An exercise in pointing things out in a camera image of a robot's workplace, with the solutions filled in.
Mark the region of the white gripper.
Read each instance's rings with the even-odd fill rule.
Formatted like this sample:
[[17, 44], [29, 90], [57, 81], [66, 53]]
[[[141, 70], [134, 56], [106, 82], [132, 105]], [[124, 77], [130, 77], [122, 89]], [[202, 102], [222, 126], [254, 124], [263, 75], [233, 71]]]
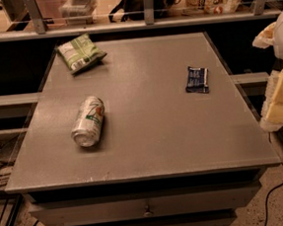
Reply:
[[[257, 48], [273, 46], [275, 56], [283, 60], [283, 11], [278, 19], [266, 26], [257, 35], [252, 45]], [[264, 131], [278, 131], [283, 126], [283, 69], [272, 71], [267, 80], [267, 87], [262, 105], [260, 127]]]

